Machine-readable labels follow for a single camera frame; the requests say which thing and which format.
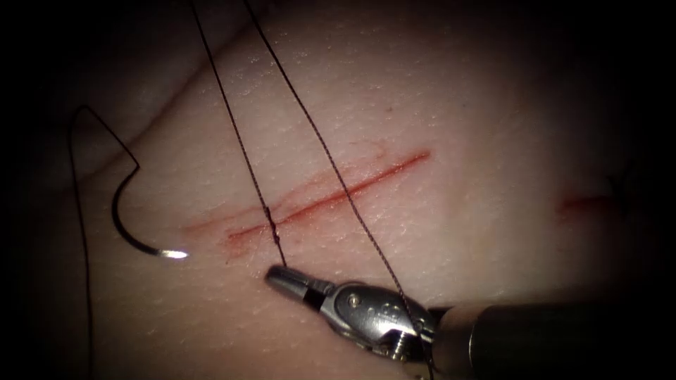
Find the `skin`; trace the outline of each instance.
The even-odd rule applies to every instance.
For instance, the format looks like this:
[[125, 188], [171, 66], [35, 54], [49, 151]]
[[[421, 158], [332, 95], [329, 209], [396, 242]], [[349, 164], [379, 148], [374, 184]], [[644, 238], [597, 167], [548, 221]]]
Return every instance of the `skin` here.
[[[426, 307], [585, 300], [649, 272], [635, 248], [654, 234], [636, 131], [601, 60], [556, 28], [462, 5], [268, 10], [265, 34], [408, 296]], [[393, 289], [255, 29], [214, 49], [289, 266]], [[87, 117], [75, 133], [76, 163], [101, 161], [80, 179], [96, 377], [405, 379], [265, 285], [280, 256], [211, 68], [195, 62], [172, 72], [188, 79], [148, 104], [160, 111], [141, 132], [111, 125], [142, 166], [120, 202], [125, 227], [188, 259], [120, 238], [111, 199], [132, 162], [102, 130], [79, 134], [94, 130]], [[92, 141], [117, 153], [101, 159]], [[82, 245], [71, 193], [53, 197], [35, 244], [54, 253], [35, 269], [52, 297], [35, 307], [50, 310], [47, 350], [65, 347], [58, 370], [82, 376]]]

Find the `blood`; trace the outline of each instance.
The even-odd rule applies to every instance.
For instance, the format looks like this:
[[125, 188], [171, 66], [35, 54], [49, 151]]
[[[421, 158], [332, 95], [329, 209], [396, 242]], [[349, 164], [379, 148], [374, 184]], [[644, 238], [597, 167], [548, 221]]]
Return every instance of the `blood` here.
[[[358, 169], [382, 166], [381, 170], [374, 172], [372, 175], [357, 179], [353, 184], [348, 184], [351, 197], [357, 199], [376, 184], [390, 180], [423, 163], [430, 158], [430, 154], [430, 151], [425, 149], [386, 164], [383, 161], [387, 159], [387, 154], [384, 152], [384, 148], [380, 146], [377, 154], [373, 157], [343, 165], [339, 167], [339, 170], [346, 182], [349, 182], [348, 178], [358, 175]], [[308, 203], [307, 199], [318, 191], [320, 194], [328, 194]], [[297, 188], [288, 191], [268, 207], [279, 228], [300, 225], [312, 215], [335, 209], [346, 202], [347, 197], [344, 190], [340, 187], [333, 170], [328, 168], [313, 175]], [[218, 237], [217, 245], [231, 258], [238, 258], [252, 251], [255, 248], [253, 246], [263, 242], [262, 239], [272, 241], [270, 226], [265, 219], [262, 207], [259, 205], [227, 214], [221, 208], [217, 208], [208, 214], [205, 222], [192, 224], [183, 230], [192, 239], [205, 239], [215, 234]]]

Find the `black suture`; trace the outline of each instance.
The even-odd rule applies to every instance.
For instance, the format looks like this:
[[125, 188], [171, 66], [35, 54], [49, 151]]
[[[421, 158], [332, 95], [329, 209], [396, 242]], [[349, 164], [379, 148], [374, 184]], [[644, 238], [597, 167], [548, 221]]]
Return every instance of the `black suture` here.
[[[345, 181], [343, 180], [343, 177], [340, 174], [340, 171], [338, 170], [338, 167], [336, 166], [335, 161], [333, 160], [333, 156], [331, 156], [331, 153], [329, 152], [329, 148], [327, 147], [326, 143], [324, 142], [324, 139], [323, 139], [321, 133], [319, 132], [317, 125], [315, 125], [315, 122], [312, 120], [312, 117], [310, 116], [310, 113], [308, 112], [307, 108], [303, 104], [303, 101], [301, 101], [301, 98], [296, 93], [294, 86], [291, 84], [291, 80], [289, 80], [289, 77], [287, 76], [286, 72], [284, 71], [284, 68], [282, 67], [280, 60], [277, 58], [277, 54], [275, 54], [273, 48], [271, 47], [270, 42], [268, 41], [268, 38], [265, 37], [265, 33], [263, 33], [263, 29], [261, 28], [261, 25], [258, 23], [258, 18], [256, 17], [254, 10], [251, 8], [251, 4], [249, 4], [248, 0], [242, 0], [242, 1], [244, 2], [244, 6], [246, 6], [246, 10], [249, 12], [249, 16], [251, 16], [251, 21], [253, 22], [253, 25], [256, 27], [256, 30], [258, 30], [258, 34], [261, 36], [261, 39], [265, 43], [265, 46], [268, 48], [268, 52], [270, 52], [270, 55], [273, 57], [273, 59], [275, 60], [275, 63], [277, 64], [277, 68], [280, 70], [280, 73], [284, 77], [284, 81], [287, 83], [289, 90], [294, 95], [294, 98], [296, 98], [298, 105], [300, 106], [301, 110], [303, 110], [303, 113], [305, 113], [305, 117], [308, 120], [308, 122], [310, 123], [310, 126], [312, 126], [312, 129], [314, 130], [315, 135], [317, 136], [317, 139], [322, 144], [322, 148], [324, 148], [324, 153], [326, 154], [327, 158], [329, 159], [329, 162], [331, 162], [331, 167], [333, 168], [333, 171], [336, 174], [336, 177], [338, 178], [338, 181], [340, 182], [340, 185], [342, 186], [343, 191], [345, 192], [345, 196], [347, 197], [347, 200], [350, 203], [350, 207], [352, 207], [352, 211], [354, 212], [354, 215], [356, 216], [357, 220], [359, 221], [359, 224], [361, 224], [361, 228], [366, 233], [366, 236], [368, 236], [368, 239], [371, 241], [371, 244], [373, 245], [375, 250], [378, 252], [378, 255], [380, 256], [380, 259], [382, 260], [383, 264], [387, 268], [389, 275], [392, 277], [392, 281], [394, 281], [394, 285], [396, 286], [396, 289], [399, 292], [399, 295], [401, 296], [401, 300], [403, 301], [404, 307], [406, 308], [406, 314], [408, 315], [408, 319], [411, 321], [411, 324], [413, 324], [413, 316], [412, 316], [412, 313], [411, 313], [411, 307], [408, 304], [408, 300], [406, 299], [406, 294], [403, 292], [403, 288], [401, 287], [399, 280], [397, 279], [396, 275], [394, 274], [394, 270], [392, 269], [392, 266], [389, 264], [389, 261], [387, 261], [385, 254], [382, 252], [382, 249], [380, 248], [380, 246], [376, 242], [375, 238], [371, 234], [371, 231], [366, 226], [364, 219], [361, 217], [361, 214], [357, 210], [357, 207], [355, 206], [354, 201], [352, 200], [352, 196], [350, 195], [350, 191], [348, 190], [347, 185], [345, 184]], [[431, 360], [431, 357], [429, 355], [430, 353], [425, 349], [425, 344], [423, 343], [423, 338], [420, 334], [418, 334], [418, 338], [419, 338], [418, 340], [419, 340], [419, 342], [422, 346], [423, 352], [425, 354], [425, 361], [426, 361], [426, 364], [427, 364], [427, 369], [430, 373], [430, 380], [434, 380], [434, 374], [432, 373], [432, 360]]]
[[94, 378], [94, 308], [92, 307], [92, 279], [89, 271], [89, 245], [87, 244], [87, 235], [85, 234], [85, 219], [82, 216], [82, 201], [80, 200], [80, 188], [77, 185], [77, 173], [75, 171], [75, 157], [73, 156], [73, 127], [80, 113], [88, 110], [104, 126], [106, 124], [89, 107], [78, 107], [70, 119], [68, 125], [68, 157], [70, 159], [70, 174], [73, 181], [73, 194], [75, 195], [75, 205], [77, 207], [77, 221], [80, 225], [80, 236], [82, 238], [82, 249], [84, 251], [84, 292], [85, 303], [87, 304], [87, 378]]
[[199, 16], [197, 15], [197, 8], [195, 7], [195, 3], [193, 0], [189, 0], [190, 3], [190, 8], [192, 9], [192, 15], [195, 17], [195, 23], [197, 24], [197, 28], [199, 29], [199, 36], [202, 38], [202, 44], [204, 45], [204, 50], [206, 51], [206, 55], [209, 57], [209, 63], [211, 64], [211, 70], [213, 70], [213, 75], [216, 78], [216, 82], [218, 83], [218, 88], [220, 90], [220, 94], [223, 97], [223, 103], [225, 103], [225, 107], [227, 109], [227, 114], [230, 116], [230, 122], [232, 123], [232, 128], [234, 129], [234, 133], [237, 135], [237, 141], [239, 142], [239, 148], [242, 150], [242, 155], [244, 155], [244, 160], [246, 161], [246, 167], [249, 169], [249, 174], [251, 175], [251, 180], [253, 181], [253, 186], [256, 188], [256, 194], [258, 194], [258, 199], [261, 201], [261, 207], [263, 208], [263, 212], [265, 213], [265, 217], [268, 219], [268, 223], [270, 223], [270, 231], [273, 234], [273, 241], [275, 242], [275, 245], [277, 246], [277, 249], [280, 252], [280, 257], [282, 259], [282, 264], [286, 267], [287, 266], [287, 260], [284, 258], [284, 251], [282, 250], [282, 244], [280, 243], [280, 237], [277, 234], [277, 225], [273, 221], [273, 217], [270, 214], [270, 209], [268, 208], [268, 205], [265, 203], [265, 200], [263, 199], [263, 194], [261, 193], [261, 188], [258, 185], [258, 181], [256, 180], [256, 175], [254, 174], [254, 169], [251, 166], [251, 161], [249, 161], [249, 155], [246, 154], [246, 149], [244, 148], [244, 143], [242, 142], [242, 137], [239, 135], [239, 128], [237, 128], [237, 123], [234, 121], [234, 116], [232, 115], [232, 110], [230, 110], [230, 103], [227, 101], [227, 97], [225, 96], [225, 90], [223, 89], [223, 84], [220, 81], [220, 76], [218, 75], [218, 70], [216, 70], [216, 64], [213, 61], [213, 54], [211, 53], [211, 49], [209, 48], [209, 43], [206, 41], [206, 36], [204, 35], [204, 31], [202, 30], [202, 23], [199, 20]]

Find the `red incision line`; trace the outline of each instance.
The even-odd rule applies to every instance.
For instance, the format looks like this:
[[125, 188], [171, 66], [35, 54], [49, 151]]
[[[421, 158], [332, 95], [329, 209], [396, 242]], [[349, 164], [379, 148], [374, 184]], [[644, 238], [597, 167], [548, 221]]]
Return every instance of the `red incision line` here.
[[[353, 163], [341, 167], [341, 174], [349, 182], [348, 177], [355, 177], [358, 166], [374, 167], [377, 165], [383, 169], [377, 171], [374, 175], [357, 181], [357, 183], [348, 185], [350, 195], [355, 198], [360, 196], [366, 189], [378, 182], [394, 177], [394, 175], [416, 166], [430, 157], [430, 151], [419, 151], [400, 161], [383, 165], [386, 154], [380, 151], [368, 162]], [[322, 196], [310, 203], [299, 204], [298, 200], [307, 199], [308, 195], [315, 194], [317, 190], [330, 191], [328, 195]], [[286, 193], [278, 202], [269, 206], [270, 211], [275, 215], [275, 222], [278, 227], [285, 224], [300, 222], [312, 213], [319, 210], [328, 210], [340, 203], [347, 201], [344, 191], [340, 188], [335, 174], [331, 169], [320, 172], [298, 188]], [[219, 236], [219, 245], [228, 248], [232, 257], [238, 257], [245, 254], [248, 250], [243, 247], [247, 242], [252, 241], [255, 236], [267, 236], [269, 234], [268, 223], [265, 221], [263, 211], [260, 207], [250, 207], [232, 213], [226, 216], [219, 216], [218, 209], [211, 212], [209, 220], [198, 224], [185, 227], [185, 232], [190, 236], [201, 235], [205, 233], [216, 233]]]
[[560, 223], [566, 223], [577, 216], [606, 213], [617, 208], [616, 200], [612, 196], [588, 196], [566, 198], [556, 209]]

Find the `screw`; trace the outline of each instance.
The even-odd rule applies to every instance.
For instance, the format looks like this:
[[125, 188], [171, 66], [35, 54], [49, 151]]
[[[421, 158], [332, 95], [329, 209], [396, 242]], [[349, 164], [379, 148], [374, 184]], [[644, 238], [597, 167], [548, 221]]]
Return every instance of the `screw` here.
[[361, 300], [359, 299], [359, 296], [356, 294], [352, 293], [350, 296], [347, 298], [347, 303], [350, 305], [351, 308], [356, 308], [359, 306], [361, 303]]
[[420, 332], [423, 330], [423, 327], [424, 327], [424, 326], [425, 326], [425, 324], [423, 324], [423, 321], [415, 321], [415, 322], [413, 323], [413, 329], [414, 329], [415, 332], [417, 332], [417, 333], [420, 333]]

